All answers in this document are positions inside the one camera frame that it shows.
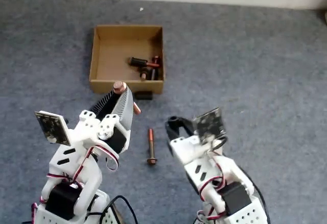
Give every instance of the copper bolt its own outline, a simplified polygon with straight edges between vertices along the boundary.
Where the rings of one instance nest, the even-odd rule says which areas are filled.
[[[159,64],[152,63],[152,62],[148,62],[148,63],[147,63],[147,66],[148,66],[148,67],[160,67]]]
[[[113,84],[113,91],[116,94],[122,94],[126,90],[126,88],[127,88],[126,83],[122,81],[116,81]]]
[[[147,74],[146,73],[141,74],[141,80],[142,81],[147,80]]]
[[[150,157],[148,158],[148,164],[149,165],[155,165],[157,162],[157,159],[154,157],[154,140],[153,140],[153,129],[149,129],[149,134],[148,134],[148,139],[149,139],[149,150],[150,150]]]
[[[122,94],[127,88],[127,85],[125,82],[122,81],[116,81],[113,84],[113,91],[116,94]],[[136,103],[133,104],[133,110],[135,114],[140,114],[141,113],[141,109],[138,107],[138,105]]]
[[[138,107],[136,103],[133,104],[133,110],[136,115],[141,114],[141,109]]]

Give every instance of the bolt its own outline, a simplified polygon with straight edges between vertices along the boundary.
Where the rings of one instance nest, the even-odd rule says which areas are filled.
[[[153,129],[149,129],[149,134],[148,134],[148,139],[149,139],[149,150],[150,150],[150,157],[148,158],[148,164],[149,165],[155,165],[157,162],[157,159],[154,157],[154,140],[153,140]]]
[[[113,91],[116,94],[122,94],[126,90],[126,88],[127,88],[126,83],[122,81],[116,81],[113,84]]]
[[[133,111],[136,115],[141,114],[141,109],[138,107],[136,103],[133,103]]]
[[[147,74],[146,73],[141,74],[141,80],[142,81],[147,80]]]

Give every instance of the red and white wire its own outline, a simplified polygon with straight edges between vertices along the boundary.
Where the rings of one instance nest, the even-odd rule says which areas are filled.
[[[82,162],[81,165],[78,167],[76,173],[75,173],[74,176],[73,176],[73,181],[76,180],[76,178],[78,177],[78,175],[79,175],[80,172],[82,171],[82,169],[83,169],[83,164],[84,164],[85,160],[86,160],[86,159],[91,155],[91,153],[92,153],[92,151],[93,151],[94,148],[97,148],[97,149],[103,151],[107,156],[109,156],[110,159],[112,159],[112,160],[115,162],[116,167],[115,167],[115,168],[109,168],[109,167],[108,167],[108,169],[110,169],[111,171],[116,171],[116,170],[118,169],[119,163],[118,163],[118,159],[116,158],[116,156],[115,156],[113,153],[111,153],[110,151],[108,151],[107,149],[105,149],[104,147],[102,147],[102,146],[100,146],[100,145],[95,145],[95,146],[90,147],[90,148],[87,150],[83,162]]]
[[[34,224],[35,223],[35,217],[36,217],[37,204],[33,203],[31,205],[31,208],[32,208],[32,224]]]
[[[222,176],[211,177],[209,180],[207,180],[207,181],[202,185],[202,187],[201,187],[200,190],[199,190],[199,195],[200,195],[200,198],[201,198],[202,201],[205,201],[204,197],[202,196],[202,192],[203,192],[204,188],[205,188],[209,183],[211,183],[212,181],[217,180],[217,179],[221,179],[221,182],[220,182],[220,184],[219,184],[218,187],[215,187],[216,190],[218,191],[219,189],[221,189],[221,188],[224,186],[224,181],[225,181],[224,175],[222,175]]]

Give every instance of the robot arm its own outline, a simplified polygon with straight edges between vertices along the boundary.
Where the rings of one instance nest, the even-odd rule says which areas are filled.
[[[60,198],[74,202],[71,208],[75,216],[85,216],[102,181],[98,157],[105,155],[107,163],[113,161],[117,168],[119,153],[128,149],[133,108],[141,111],[133,102],[130,89],[120,83],[119,89],[114,87],[89,110],[83,110],[74,129],[68,129],[61,115],[36,113],[48,141],[61,144],[49,163],[49,179],[42,190],[41,203],[50,212],[58,215],[56,208],[60,204],[54,201]],[[63,180],[79,185],[71,199],[65,199],[67,188],[62,185]]]
[[[179,136],[180,127],[187,128],[188,138]],[[227,138],[221,112],[216,109],[194,121],[174,116],[166,130],[171,153],[203,201],[196,223],[267,224],[266,213],[253,195],[252,181],[233,159],[222,155]]]

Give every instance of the wire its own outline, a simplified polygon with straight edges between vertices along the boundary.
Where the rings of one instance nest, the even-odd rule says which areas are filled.
[[[264,206],[264,210],[266,212],[266,216],[267,216],[267,223],[268,224],[271,224],[270,222],[270,216],[269,216],[269,211],[268,211],[268,208],[267,208],[267,205],[266,205],[266,201],[265,201],[265,198],[264,196],[262,195],[259,187],[254,183],[254,181],[252,180],[252,178],[250,177],[250,175],[241,167],[238,165],[238,167],[241,169],[241,171],[243,171],[243,173],[250,179],[250,181],[252,181],[252,184],[254,186],[254,188],[256,189],[256,191],[258,192],[260,198],[261,198],[261,202],[262,202],[262,205]]]
[[[222,185],[224,184],[224,176],[215,176],[215,177],[211,177],[209,180],[207,180],[207,181],[202,185],[202,187],[201,187],[200,190],[199,190],[199,195],[200,195],[200,198],[201,198],[202,201],[204,201],[204,198],[203,198],[203,196],[202,196],[202,191],[204,190],[204,188],[205,188],[205,187],[206,187],[210,182],[212,182],[213,180],[216,180],[216,179],[222,179],[222,181],[221,181],[221,183],[220,183],[218,189],[221,188]]]
[[[212,148],[212,151],[221,148],[228,141],[228,137],[227,136],[222,136],[222,137],[220,137],[218,139],[221,140],[221,142],[217,146],[215,146],[214,148]]]
[[[133,215],[133,218],[134,218],[134,222],[135,224],[138,224],[138,221],[137,221],[137,218],[136,218],[136,215],[135,215],[135,212],[132,208],[132,206],[129,204],[128,200],[122,196],[122,195],[117,195],[116,197],[114,197],[110,202],[109,204],[106,206],[106,208],[103,210],[103,212],[90,212],[88,213],[87,216],[89,215],[100,215],[100,220],[99,220],[99,224],[102,224],[103,222],[103,218],[106,216],[106,213],[108,212],[108,209],[114,204],[114,202],[117,200],[117,199],[122,199],[128,206],[129,210],[131,211],[132,215]]]
[[[104,147],[100,146],[100,145],[95,145],[95,146],[92,146],[90,147],[87,152],[86,152],[86,155],[84,157],[84,160],[83,162],[81,163],[81,165],[78,167],[78,169],[76,170],[76,173],[74,174],[73,176],[73,181],[76,180],[76,178],[78,177],[78,175],[80,174],[80,172],[82,171],[83,169],[83,164],[85,162],[85,160],[91,155],[92,151],[94,148],[97,148],[99,149],[100,151],[103,151],[105,154],[107,154],[109,156],[109,158],[111,158],[114,162],[115,162],[115,168],[110,168],[110,167],[107,167],[109,170],[111,171],[116,171],[118,169],[118,166],[119,166],[119,162],[118,162],[118,159],[116,158],[116,156],[111,153],[110,151],[108,151],[107,149],[105,149]]]

